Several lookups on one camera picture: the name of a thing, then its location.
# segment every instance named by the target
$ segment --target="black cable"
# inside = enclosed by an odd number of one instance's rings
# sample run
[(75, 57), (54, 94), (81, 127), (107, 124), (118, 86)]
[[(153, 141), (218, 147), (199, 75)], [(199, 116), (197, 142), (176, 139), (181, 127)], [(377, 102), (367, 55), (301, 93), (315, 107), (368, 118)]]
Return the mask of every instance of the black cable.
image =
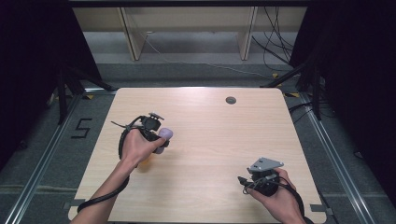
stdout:
[(301, 108), (306, 105), (312, 105), (312, 101), (308, 102), (308, 103), (292, 106), (291, 108), (289, 108), (289, 113), (292, 114), (296, 109)]
[[(142, 119), (142, 118), (144, 118), (144, 116), (139, 116), (136, 119), (134, 119), (130, 124), (125, 125), (125, 126), (119, 125), (118, 123), (116, 123), (114, 121), (111, 121), (112, 123), (124, 128), (124, 131), (121, 134), (120, 143), (119, 143), (119, 156), (120, 156), (120, 159), (121, 159), (122, 147), (123, 147), (126, 135), (132, 129), (136, 128), (136, 127), (134, 127), (134, 123), (137, 122), (139, 119)], [(88, 206), (94, 205), (96, 203), (101, 203), (101, 202), (103, 202), (105, 200), (108, 200), (110, 198), (115, 197), (116, 195), (118, 195), (120, 192), (122, 192), (126, 188), (128, 183), (129, 183), (129, 176), (124, 180), (124, 182), (122, 182), (121, 186), (119, 186), (117, 189), (113, 190), (112, 192), (110, 192), (110, 193), (108, 193), (106, 195), (94, 198), (94, 199), (90, 199), (87, 202), (80, 204), (78, 206), (77, 212), (79, 213), (82, 209), (84, 209), (84, 208), (86, 208)]]
[(295, 121), (293, 122), (293, 124), (297, 123), (300, 119), (303, 118), (303, 116), (305, 116), (306, 114), (308, 114), (308, 113), (311, 112), (311, 111), (312, 111), (312, 109), (309, 109), (308, 111), (306, 111), (305, 113), (303, 113), (299, 118), (297, 118), (297, 120), (295, 120)]
[(276, 8), (275, 8), (275, 10), (276, 10), (276, 20), (275, 20), (275, 22), (273, 22), (273, 21), (271, 20), (271, 17), (270, 17), (270, 15), (269, 15), (269, 13), (268, 13), (266, 7), (264, 7), (264, 10), (265, 10), (265, 14), (267, 15), (267, 18), (268, 18), (269, 22), (271, 23), (272, 28), (273, 28), (273, 30), (272, 30), (272, 32), (271, 32), (271, 35), (270, 35), (270, 39), (271, 39), (273, 33), (275, 33), (275, 34), (277, 35), (277, 37), (278, 37), (278, 39), (280, 40), (280, 43), (281, 43), (281, 45), (282, 45), (283, 52), (285, 53), (285, 56), (286, 56), (287, 60), (289, 60), (289, 58), (288, 58), (289, 53), (285, 51), (285, 45), (283, 44), (283, 40), (284, 40), (284, 39), (282, 38), (282, 36), (281, 36), (280, 33), (279, 33), (279, 30), (280, 30), (280, 29), (279, 29), (279, 20), (278, 20), (279, 7), (276, 7)]
[[(326, 90), (325, 90), (325, 88), (323, 87), (323, 85), (320, 85), (320, 93), (319, 93), (319, 94), (320, 94), (320, 97), (321, 97), (321, 99), (319, 99), (319, 104), (326, 104), (326, 105), (328, 105), (328, 106), (326, 106), (326, 107), (321, 106), (320, 109), (321, 109), (321, 108), (332, 108), (332, 107), (330, 106), (330, 104), (329, 104), (329, 100), (326, 98)], [(308, 96), (309, 96), (310, 98), (312, 98), (312, 93), (308, 93)], [(302, 106), (302, 105), (296, 105), (296, 106), (293, 106), (293, 107), (289, 108), (290, 114), (292, 114), (292, 112), (294, 112), (297, 108), (300, 108), (301, 106)], [(324, 117), (327, 117), (327, 118), (330, 118), (330, 119), (336, 119), (336, 118), (338, 118), (334, 111), (332, 112), (332, 115), (323, 113), (323, 111), (321, 111), (321, 110), (319, 110), (319, 113), (320, 113), (321, 115), (323, 115)]]
[(275, 70), (275, 71), (289, 71), (289, 70), (280, 70), (280, 69), (272, 68), (272, 67), (270, 67), (270, 66), (267, 64), (267, 62), (265, 61), (265, 52), (266, 52), (266, 51), (269, 51), (271, 54), (273, 54), (273, 55), (276, 56), (278, 59), (280, 59), (283, 63), (289, 64), (289, 62), (288, 62), (288, 60), (289, 60), (289, 58), (288, 58), (288, 53), (285, 51), (285, 46), (283, 45), (283, 42), (282, 42), (282, 41), (281, 41), (281, 44), (282, 44), (282, 47), (281, 47), (281, 48), (283, 49), (283, 52), (285, 53), (285, 56), (286, 56), (287, 60), (284, 60), (283, 58), (279, 57), (277, 54), (273, 53), (272, 51), (270, 51), (270, 50), (268, 49), (268, 44), (269, 44), (270, 41), (271, 41), (272, 35), (273, 35), (274, 33), (276, 33), (276, 34), (278, 35), (278, 37), (279, 37), (279, 34), (276, 32), (276, 27), (274, 26), (274, 24), (273, 24), (273, 22), (272, 22), (272, 20), (271, 20), (271, 18), (270, 18), (270, 16), (269, 16), (269, 14), (268, 14), (268, 12), (267, 12), (267, 10), (266, 10), (265, 7), (264, 7), (264, 10), (265, 10), (266, 15), (267, 15), (267, 17), (268, 17), (268, 20), (271, 22), (272, 28), (273, 28), (273, 29), (272, 29), (272, 32), (271, 32), (271, 34), (270, 34), (270, 37), (266, 36), (267, 39), (268, 39), (268, 41), (267, 41), (267, 43), (266, 43), (265, 46), (261, 45), (257, 40), (255, 40), (255, 41), (259, 44), (259, 46), (261, 46), (261, 47), (264, 49), (264, 54), (262, 55), (262, 59), (263, 59), (263, 61), (264, 61), (264, 64), (265, 64), (265, 66), (266, 66), (267, 68), (272, 69), (272, 70)]
[(290, 54), (289, 52), (286, 50), (286, 46), (283, 44), (283, 40), (282, 40), (282, 36), (280, 35), (280, 28), (279, 28), (279, 7), (275, 8), (275, 16), (276, 16), (276, 20), (275, 20), (275, 27), (274, 29), (276, 30), (277, 27), (277, 31), (276, 31), (276, 35), (279, 38), (280, 44), (282, 45), (282, 49), (283, 49), (283, 53), (285, 54), (286, 58), (288, 59), (288, 61), (290, 60)]
[(278, 48), (283, 49), (282, 46), (278, 45), (277, 43), (274, 43), (274, 41), (272, 41), (272, 40), (270, 39), (270, 37), (268, 37), (268, 35), (267, 35), (265, 32), (263, 32), (263, 34), (264, 34), (264, 36), (267, 38), (267, 40), (268, 40), (271, 44), (273, 44), (274, 46), (276, 46), (276, 47), (278, 47)]
[(113, 190), (112, 192), (110, 192), (104, 196), (90, 199), (87, 202), (80, 204), (78, 206), (77, 212), (79, 213), (82, 209), (84, 209), (88, 206), (94, 205), (96, 203), (101, 203), (105, 200), (111, 199), (112, 197), (118, 195), (120, 192), (122, 192), (126, 188), (126, 186), (128, 185), (128, 182), (129, 182), (129, 176), (124, 180), (124, 182), (122, 183), (121, 186), (119, 186), (117, 189)]
[(297, 190), (295, 190), (294, 188), (291, 187), (291, 184), (289, 183), (289, 181), (287, 181), (285, 178), (283, 178), (282, 176), (280, 176), (279, 178), (282, 178), (284, 181), (286, 181), (286, 185), (281, 184), (281, 183), (277, 183), (275, 181), (272, 180), (267, 180), (268, 183), (271, 184), (276, 184), (280, 187), (283, 187), (284, 189), (288, 190), (296, 199), (298, 207), (300, 209), (300, 213), (303, 217), (305, 217), (305, 210), (304, 210), (304, 204), (303, 204), (303, 199), (301, 198), (300, 194), (297, 192)]
[(276, 53), (274, 53), (273, 51), (269, 50), (268, 48), (266, 48), (265, 46), (263, 46), (261, 43), (259, 43), (259, 41), (257, 41), (257, 39), (252, 36), (251, 37), (262, 49), (268, 51), (269, 53), (271, 53), (272, 55), (274, 55), (275, 57), (277, 57), (280, 61), (282, 61), (283, 63), (289, 64), (288, 61), (286, 61), (285, 59), (283, 59), (282, 57), (280, 57), (279, 55), (277, 55)]

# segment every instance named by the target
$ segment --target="forearm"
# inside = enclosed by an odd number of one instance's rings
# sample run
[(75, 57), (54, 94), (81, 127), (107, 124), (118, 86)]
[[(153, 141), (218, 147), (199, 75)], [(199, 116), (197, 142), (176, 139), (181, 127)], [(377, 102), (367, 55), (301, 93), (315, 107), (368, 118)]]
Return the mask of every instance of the forearm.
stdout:
[[(136, 165), (129, 161), (119, 161), (111, 175), (92, 195), (92, 199), (106, 195), (117, 189), (122, 185), (124, 180), (131, 174), (135, 167)], [(117, 196), (82, 209), (71, 223), (107, 223), (116, 199)]]
[(283, 222), (283, 224), (306, 224), (302, 217), (296, 217), (289, 221)]

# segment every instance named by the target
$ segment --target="wrist strap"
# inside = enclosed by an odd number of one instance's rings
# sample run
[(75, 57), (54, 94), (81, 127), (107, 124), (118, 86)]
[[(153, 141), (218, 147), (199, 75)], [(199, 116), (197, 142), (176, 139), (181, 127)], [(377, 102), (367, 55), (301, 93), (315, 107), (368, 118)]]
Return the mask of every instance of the wrist strap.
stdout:
[(304, 217), (304, 221), (305, 221), (306, 224), (314, 224), (314, 222), (311, 219), (307, 218), (307, 217)]
[(301, 216), (304, 217), (305, 216), (304, 203), (303, 203), (303, 199), (301, 198), (300, 194), (297, 193), (297, 190), (292, 188), (290, 184), (284, 185), (282, 187), (285, 188), (286, 190), (288, 190), (294, 196), (294, 198), (297, 201), (298, 207), (300, 209)]
[(91, 205), (96, 204), (96, 203), (100, 203), (102, 201), (108, 200), (108, 199), (118, 195), (121, 191), (123, 191), (126, 188), (126, 186), (128, 185), (128, 182), (129, 182), (129, 176), (124, 180), (122, 185), (119, 188), (115, 189), (114, 191), (112, 191), (112, 192), (110, 192), (110, 193), (108, 193), (108, 194), (106, 194), (104, 196), (100, 196), (98, 198), (90, 199), (87, 202), (80, 204), (78, 206), (77, 212), (79, 213), (82, 209), (84, 209), (84, 208), (86, 208), (88, 206), (91, 206)]

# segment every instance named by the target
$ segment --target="finger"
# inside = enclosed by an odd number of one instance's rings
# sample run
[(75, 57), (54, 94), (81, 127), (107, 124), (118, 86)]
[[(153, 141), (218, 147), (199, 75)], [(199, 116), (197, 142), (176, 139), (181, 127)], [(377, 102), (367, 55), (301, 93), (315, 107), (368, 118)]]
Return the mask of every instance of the finger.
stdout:
[(279, 176), (285, 178), (285, 179), (280, 178), (280, 181), (279, 181), (279, 182), (280, 182), (281, 184), (285, 184), (285, 185), (286, 185), (286, 184), (289, 184), (289, 185), (291, 185), (292, 188), (296, 189), (296, 187), (293, 185), (293, 183), (291, 183), (291, 181), (290, 181), (290, 179), (289, 179), (288, 172), (287, 172), (286, 170), (283, 170), (283, 169), (280, 169), (280, 168), (274, 168), (274, 170), (277, 171), (277, 172), (279, 173)]
[(249, 193), (254, 199), (261, 202), (262, 204), (266, 204), (266, 202), (268, 200), (268, 198), (266, 196), (262, 195), (257, 190), (247, 189), (247, 193)]
[(138, 136), (140, 138), (145, 138), (138, 129), (132, 129), (131, 131), (129, 131), (128, 135), (130, 135), (131, 137), (137, 137)]

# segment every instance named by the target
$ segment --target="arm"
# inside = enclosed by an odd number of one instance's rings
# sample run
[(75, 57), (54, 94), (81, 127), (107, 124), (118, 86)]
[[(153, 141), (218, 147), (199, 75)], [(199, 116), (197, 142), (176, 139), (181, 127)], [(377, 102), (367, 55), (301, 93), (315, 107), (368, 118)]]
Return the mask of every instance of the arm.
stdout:
[[(155, 148), (160, 147), (165, 140), (164, 138), (160, 138), (156, 141), (149, 142), (137, 129), (131, 130), (124, 141), (122, 158), (107, 180), (92, 195), (92, 198), (103, 196), (117, 189), (131, 174), (137, 164), (147, 159), (151, 152), (154, 151)], [(117, 196), (82, 209), (75, 218), (73, 218), (71, 223), (107, 223), (116, 200)]]
[[(282, 176), (290, 183), (292, 188), (296, 189), (289, 180), (288, 173), (285, 170), (279, 168), (275, 168), (275, 170), (279, 173), (279, 176)], [(288, 184), (282, 178), (280, 183)], [(284, 224), (305, 224), (297, 201), (288, 190), (279, 188), (271, 197), (266, 197), (254, 189), (247, 189), (247, 192), (262, 203), (276, 220)]]

